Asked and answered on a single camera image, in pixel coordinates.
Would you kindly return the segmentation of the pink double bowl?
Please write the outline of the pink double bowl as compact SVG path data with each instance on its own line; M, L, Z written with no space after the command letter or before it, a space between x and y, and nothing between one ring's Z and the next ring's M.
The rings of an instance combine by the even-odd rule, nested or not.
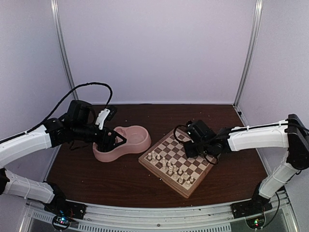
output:
M146 128L134 125L129 127L116 127L114 129L121 136L126 138L123 145L118 146L112 151L100 152L97 145L93 143L93 153L95 158L101 162L112 162L119 157L127 154L138 154L146 151L151 145L151 137Z

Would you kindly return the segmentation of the light chess king tall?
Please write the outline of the light chess king tall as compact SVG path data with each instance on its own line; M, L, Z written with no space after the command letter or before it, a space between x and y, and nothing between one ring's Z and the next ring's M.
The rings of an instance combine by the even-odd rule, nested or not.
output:
M172 175L173 174L173 166L171 164L171 162L168 162L168 175Z

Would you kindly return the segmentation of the light chess piece tall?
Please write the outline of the light chess piece tall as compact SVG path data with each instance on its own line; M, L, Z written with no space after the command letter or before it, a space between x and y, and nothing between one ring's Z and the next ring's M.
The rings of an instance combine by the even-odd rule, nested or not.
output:
M162 169L164 171L167 169L167 160L165 157L162 158Z

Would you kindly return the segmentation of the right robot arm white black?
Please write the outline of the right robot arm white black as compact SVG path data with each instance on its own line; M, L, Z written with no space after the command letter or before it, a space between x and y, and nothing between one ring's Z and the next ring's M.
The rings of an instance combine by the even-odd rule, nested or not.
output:
M248 201L248 210L258 213L269 199L295 174L309 167L309 130L296 114L272 124L222 128L218 133L202 120L189 121L186 134L190 140L183 143L188 158L210 155L214 158L245 149L281 147L287 150L280 166L265 178Z

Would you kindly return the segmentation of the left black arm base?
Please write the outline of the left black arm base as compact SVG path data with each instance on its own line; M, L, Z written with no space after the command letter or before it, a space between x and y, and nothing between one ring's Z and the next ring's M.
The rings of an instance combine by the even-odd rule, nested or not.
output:
M75 203L65 201L61 206L55 204L42 203L44 210L54 214L52 219L52 226L57 231L64 231L70 226L77 226L78 220L84 219L86 212L86 205L82 203Z

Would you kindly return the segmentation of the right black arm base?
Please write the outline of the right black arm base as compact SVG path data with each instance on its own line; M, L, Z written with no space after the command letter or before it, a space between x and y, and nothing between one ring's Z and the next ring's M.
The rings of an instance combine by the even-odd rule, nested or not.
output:
M271 210L272 204L254 203L252 200L231 204L234 219L245 218L250 229L261 229L266 224L265 212Z

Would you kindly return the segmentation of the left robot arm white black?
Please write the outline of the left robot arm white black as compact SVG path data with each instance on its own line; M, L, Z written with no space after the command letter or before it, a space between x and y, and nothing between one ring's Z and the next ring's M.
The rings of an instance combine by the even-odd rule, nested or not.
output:
M60 215L66 214L70 207L65 196L56 186L37 182L18 176L5 168L14 160L39 150L57 147L63 143L83 141L95 143L100 152L109 152L126 143L126 138L118 132L105 127L105 122L112 119L116 108L104 108L93 122L92 104L81 100L72 100L68 111L60 118L45 119L31 132L16 135L0 144L0 192L25 199L33 199L50 206Z

